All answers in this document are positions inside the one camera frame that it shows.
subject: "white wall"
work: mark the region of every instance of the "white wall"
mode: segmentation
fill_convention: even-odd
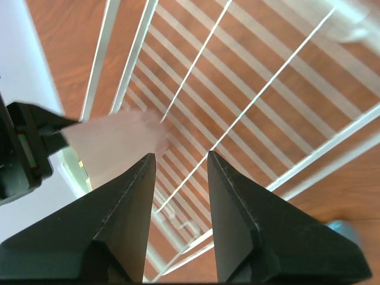
[[[24,0],[0,1],[0,92],[6,104],[30,102],[63,113]],[[33,193],[0,206],[0,242],[75,200],[52,156],[53,176]]]

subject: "wooden floor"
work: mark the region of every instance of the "wooden floor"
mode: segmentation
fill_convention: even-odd
[[[163,115],[223,10],[225,0],[160,0],[125,96],[125,108]],[[66,114],[78,118],[99,35],[105,1],[27,0]],[[144,1],[121,1],[91,117],[108,114]],[[207,150],[322,18],[306,21],[276,0],[235,0],[182,86],[166,122],[169,151],[158,161],[159,208]],[[317,33],[228,133],[216,150],[246,176],[270,186],[336,133],[378,106],[379,58],[361,44],[340,45]],[[341,156],[380,131],[375,119],[275,190],[284,197],[322,175]],[[321,221],[350,220],[362,237],[374,278],[380,280],[380,147],[348,162],[290,202]],[[211,228],[205,163],[161,214],[153,215],[150,245],[162,259],[147,261],[152,280],[189,238]],[[178,245],[165,236],[170,230]],[[213,250],[162,281],[216,281]]]

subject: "white rack frame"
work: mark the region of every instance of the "white rack frame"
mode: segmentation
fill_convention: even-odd
[[[134,67],[138,63],[138,56],[140,54],[140,50],[144,46],[144,39],[145,35],[148,32],[148,28],[150,26],[152,17],[156,11],[157,4],[159,0],[146,0],[144,10],[142,12],[142,16],[140,19],[140,23],[137,28],[137,32],[135,34],[134,41],[132,43],[132,47],[130,50],[130,53],[128,55],[128,59],[125,64],[125,68],[123,70],[119,86],[117,89],[117,92],[115,94],[115,98],[113,99],[112,107],[110,110],[110,113],[117,112],[124,101],[124,96],[128,89],[128,84],[130,80],[133,78],[133,71]],[[173,106],[173,104],[176,101],[176,98],[178,97],[179,92],[184,88],[185,81],[189,74],[193,71],[193,67],[195,66],[198,58],[203,53],[208,41],[214,34],[215,30],[218,27],[218,24],[220,20],[223,18],[224,14],[227,12],[227,9],[231,6],[231,4],[234,5],[232,0],[217,0],[220,5],[224,5],[223,10],[217,19],[217,21],[214,23],[212,28],[210,29],[210,34],[208,35],[207,39],[203,43],[201,49],[199,49],[199,52],[193,61],[193,63],[190,65],[188,72],[182,82],[179,84],[179,88],[175,95],[173,96],[173,99],[169,105],[169,107],[165,110],[164,116],[162,120],[164,120],[169,113],[170,108]],[[319,24],[313,29],[311,33],[307,32],[307,29],[305,29],[302,25],[300,25],[297,22],[297,19],[292,17],[292,14],[287,13],[287,10],[284,9],[284,3],[278,3],[280,1],[272,1],[272,0],[264,0],[264,2],[271,7],[275,12],[277,12],[280,16],[282,16],[284,19],[286,19],[290,24],[292,24],[294,27],[296,27],[302,34],[305,35],[306,39],[303,41],[303,43],[289,56],[289,58],[285,61],[284,65],[267,81],[266,85],[262,88],[262,90],[251,100],[250,104],[247,105],[247,107],[240,113],[240,115],[236,118],[236,120],[226,129],[224,134],[216,141],[216,143],[211,147],[211,150],[215,149],[218,144],[222,141],[222,139],[229,134],[231,129],[237,124],[237,122],[243,117],[243,115],[246,113],[246,111],[253,105],[255,102],[259,99],[260,95],[265,92],[265,90],[274,82],[274,80],[277,78],[277,76],[282,72],[282,70],[288,66],[288,64],[294,59],[294,57],[297,55],[297,53],[304,47],[305,44],[307,44],[308,41],[313,38],[313,42],[319,46],[324,52],[327,54],[332,54],[331,49],[323,42],[319,41],[320,35],[317,34],[317,31],[321,28],[321,26],[330,18],[330,16],[334,13],[334,9],[332,9],[320,22]],[[88,87],[85,95],[85,100],[83,104],[82,114],[81,114],[81,120],[88,120],[91,114],[91,109],[93,106],[95,94],[96,94],[96,88],[97,83],[100,78],[100,73],[102,71],[102,66],[104,63],[104,59],[106,56],[106,51],[108,47],[108,43],[110,40],[110,35],[112,33],[113,24],[115,22],[115,18],[117,15],[117,11],[119,8],[120,0],[107,0],[106,3],[106,9],[104,11],[103,21],[102,21],[102,27],[100,29],[100,35],[99,40],[96,47],[96,53],[93,61],[93,66],[91,69],[91,74],[88,82]],[[369,90],[373,91],[374,94],[379,95],[379,90],[376,89],[376,86],[373,85],[373,82],[375,79],[378,79],[378,76],[375,75],[373,72],[370,72],[370,70],[363,65],[363,70],[366,71],[367,77],[365,75],[358,75],[357,73],[353,73],[353,71],[350,69],[348,65],[345,64],[345,59],[349,58],[353,61],[358,61],[357,59],[354,59],[347,51],[345,51],[342,47],[340,47],[338,44],[333,46],[333,49],[335,51],[339,51],[338,53],[334,53],[334,56],[337,57],[335,60],[343,67],[345,68],[349,73],[353,74],[360,82],[363,83]],[[362,129],[364,126],[375,120],[380,116],[380,104],[372,108],[370,111],[360,115],[358,118],[356,118],[349,126],[345,127],[342,131],[339,133],[336,133],[333,135],[326,143],[324,143],[322,146],[311,152],[308,156],[306,156],[301,162],[290,168],[286,173],[278,177],[273,183],[267,186],[267,189],[269,191],[274,191],[278,187],[280,187],[282,184],[287,182],[292,177],[296,176],[298,173],[300,173],[303,169],[308,167],[312,162],[322,157],[324,154],[329,152],[331,149],[342,143],[344,140],[348,139],[351,135]],[[331,174],[333,171],[337,170],[341,166],[345,165],[346,163],[352,161],[359,155],[363,154],[365,151],[368,151],[375,145],[380,143],[380,133],[377,133],[370,137],[367,141],[361,143],[357,147],[353,148],[352,150],[346,152],[341,157],[334,160],[332,163],[330,163],[328,166],[325,166],[323,169],[321,169],[319,172],[314,174],[310,179],[308,179],[306,182],[301,183],[297,187],[295,187],[292,191],[287,193],[283,198],[288,201],[292,198],[294,198],[296,195],[299,195],[306,189],[308,189],[313,184],[317,183],[327,175]],[[200,165],[206,160],[207,158],[207,152],[205,152],[204,157],[202,160],[198,162],[198,164],[195,166],[195,168],[188,173],[187,177],[179,184],[179,186],[172,192],[172,194],[166,199],[165,202],[161,204],[161,207],[156,211],[156,213],[161,212],[164,207],[167,207],[167,203],[176,195],[178,190],[181,189],[181,187],[184,186],[185,182],[187,182],[194,172],[200,167]],[[207,250],[211,249],[213,247],[213,243],[208,244],[204,248],[200,249],[198,252],[194,253],[193,255],[187,257],[185,260],[181,261],[178,264],[174,264],[175,260],[181,255],[184,254],[191,249],[195,248],[196,246],[200,245],[202,242],[207,240],[209,237],[212,236],[212,229],[209,229],[207,232],[205,232],[202,236],[198,236],[195,240],[193,240],[188,245],[184,246],[179,253],[175,256],[175,258],[166,266],[163,267],[162,271],[158,274],[158,276],[153,280],[157,281],[157,279],[165,274],[168,274],[169,272],[172,272],[173,270],[179,268],[180,266],[183,266],[190,260],[193,260],[194,258],[198,257],[199,255],[203,254]]]

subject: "white wire rack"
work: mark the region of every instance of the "white wire rack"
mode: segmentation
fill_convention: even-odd
[[[207,206],[209,203],[208,193],[194,176],[197,174],[202,179],[207,180],[207,172],[203,165],[207,159],[208,150],[219,151],[243,174],[251,179],[256,179],[252,174],[252,171],[249,171],[246,166],[241,165],[234,153],[229,151],[223,145],[223,140],[227,136],[245,152],[246,156],[249,157],[249,159],[251,159],[255,165],[265,173],[265,175],[267,175],[267,178],[270,180],[270,183],[266,185],[267,189],[269,191],[275,191],[306,167],[310,166],[315,160],[318,160],[324,154],[328,153],[344,140],[351,137],[354,133],[361,130],[364,126],[374,121],[380,115],[379,101],[365,112],[362,112],[360,108],[352,103],[331,83],[329,83],[326,78],[315,71],[312,66],[299,56],[299,52],[308,43],[312,43],[318,47],[319,50],[330,56],[340,68],[345,70],[345,72],[348,72],[350,76],[370,90],[370,92],[377,96],[377,98],[380,98],[380,78],[377,73],[366,66],[360,61],[360,59],[352,55],[342,45],[331,39],[327,40],[323,33],[320,33],[320,30],[331,17],[335,17],[337,13],[342,13],[338,6],[332,5],[331,9],[327,10],[325,14],[319,11],[319,13],[316,12],[313,16],[313,13],[307,14],[305,10],[299,9],[299,7],[294,5],[291,0],[262,1],[266,6],[272,9],[277,17],[285,20],[299,34],[303,35],[304,40],[296,49],[291,50],[278,37],[276,37],[276,35],[270,32],[258,20],[251,16],[250,13],[246,12],[238,3],[232,0],[215,0],[221,8],[221,13],[215,20],[211,19],[191,0],[176,0],[176,4],[186,10],[189,15],[193,16],[193,18],[208,31],[208,36],[203,42],[184,27],[178,19],[165,9],[164,6],[160,5],[158,0],[147,0],[145,4],[110,113],[117,112],[122,106],[126,109],[130,108],[128,102],[133,103],[142,110],[148,108],[147,101],[142,100],[140,94],[136,94],[133,89],[129,88],[129,84],[132,82],[138,87],[139,92],[148,98],[148,101],[152,106],[156,107],[156,109],[162,113],[162,120],[165,120],[166,118],[170,119],[181,135],[191,142],[193,147],[202,154],[202,157],[200,159],[198,157],[197,159],[186,147],[181,145],[176,137],[171,137],[170,140],[176,146],[178,152],[186,157],[193,169],[189,171],[188,167],[183,165],[181,158],[171,150],[166,153],[170,164],[167,160],[159,161],[160,167],[157,171],[152,220],[166,237],[168,242],[175,248],[176,255],[173,256],[170,262],[164,262],[158,253],[158,250],[153,248],[151,244],[148,244],[147,260],[157,273],[155,278],[150,278],[152,281],[157,281],[162,275],[178,269],[213,247],[212,240],[208,242],[212,237],[211,215],[208,210],[209,207]],[[106,56],[106,50],[113,29],[113,23],[116,18],[116,13],[118,11],[119,2],[119,0],[107,0],[93,67],[83,104],[83,111],[81,114],[82,120],[87,120],[90,117],[97,82]],[[236,21],[246,29],[247,33],[251,33],[251,35],[259,38],[283,60],[282,66],[276,72],[271,72],[269,68],[254,57],[254,55],[241,43],[235,40],[228,31],[220,27],[220,23],[226,14],[234,17]],[[163,35],[157,27],[151,24],[154,15],[159,15],[187,42],[188,46],[197,50],[197,55],[192,60],[189,60],[189,58],[165,35]],[[187,72],[184,76],[180,76],[176,73],[172,66],[170,66],[160,54],[146,44],[144,40],[147,34],[160,42],[160,44],[186,68]],[[254,92],[234,70],[230,69],[229,66],[209,50],[208,44],[214,37],[226,45],[231,53],[243,60],[252,71],[256,72],[256,74],[265,80],[266,83],[259,91]],[[151,60],[177,84],[175,92],[170,91],[165,83],[163,83],[156,74],[139,59],[141,50],[143,50],[144,53],[146,53],[146,55],[148,55]],[[237,103],[225,93],[225,91],[219,89],[219,87],[216,86],[200,68],[198,68],[197,62],[201,57],[204,57],[211,62],[214,68],[228,78],[234,87],[248,99],[249,103],[244,108],[238,106]],[[150,81],[154,82],[160,92],[167,97],[166,101],[169,101],[169,104],[163,104],[162,101],[153,94],[144,81],[134,74],[135,67],[137,67]],[[291,88],[280,80],[279,75],[288,67],[293,68],[296,72],[301,74],[308,84],[325,96],[332,105],[349,118],[350,122],[343,129],[336,131],[328,122],[323,120],[310,106],[304,103],[304,101],[301,100]],[[209,103],[207,103],[206,99],[194,90],[194,86],[188,84],[189,76],[194,76],[223,104],[223,106],[227,106],[235,116],[235,119],[227,123],[226,120],[222,118],[221,114],[218,113],[217,110],[214,110]],[[302,135],[295,131],[280,115],[273,111],[271,106],[262,99],[262,95],[269,87],[273,88],[294,108],[295,111],[303,116],[308,124],[312,125],[323,135],[325,138],[324,143],[317,148],[312,147]],[[189,107],[181,101],[181,91],[188,94],[197,106],[207,113],[220,129],[223,130],[221,136],[216,137],[212,134],[205,126],[205,123],[201,122],[192,113]],[[171,110],[174,106],[182,112],[183,116],[188,117],[189,120],[192,121],[197,132],[202,134],[212,143],[211,147],[205,148],[203,144],[198,142],[191,131],[183,127],[181,120],[171,114]],[[303,152],[303,159],[294,163],[293,160],[290,159],[278,145],[276,145],[276,143],[272,142],[269,137],[257,127],[255,122],[246,115],[247,111],[252,106],[256,106],[260,111],[267,114],[271,122]],[[257,153],[255,153],[254,150],[241,139],[238,132],[235,131],[234,127],[238,123],[243,124],[252,132],[252,135],[254,135],[255,138],[266,145],[270,150],[271,155],[276,157],[276,159],[286,167],[286,170],[278,175],[278,172],[269,167],[268,163],[264,161],[262,157],[257,155]],[[299,195],[313,184],[337,170],[342,165],[352,161],[357,156],[377,145],[379,142],[380,135],[375,134],[367,141],[344,153],[337,160],[332,161],[319,172],[314,173],[307,181],[293,188],[283,198],[285,200],[290,200],[296,195]],[[185,177],[184,179],[179,176],[177,171],[174,171],[172,164],[175,165],[180,171],[180,174]],[[170,180],[168,179],[168,175],[165,175],[163,172],[166,172],[170,176]],[[197,193],[194,193],[191,188],[196,189]]]

